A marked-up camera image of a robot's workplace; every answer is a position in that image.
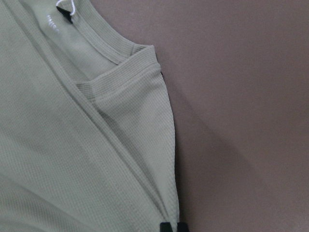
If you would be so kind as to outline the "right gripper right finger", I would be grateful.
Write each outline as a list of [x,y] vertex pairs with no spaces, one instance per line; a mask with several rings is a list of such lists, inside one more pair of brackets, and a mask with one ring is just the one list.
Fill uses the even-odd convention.
[[178,222],[177,232],[189,232],[188,224],[186,222]]

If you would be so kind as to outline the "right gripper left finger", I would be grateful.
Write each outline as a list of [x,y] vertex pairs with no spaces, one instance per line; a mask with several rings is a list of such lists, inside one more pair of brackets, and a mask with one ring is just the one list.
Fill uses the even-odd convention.
[[161,222],[159,225],[160,232],[172,232],[172,226],[170,222]]

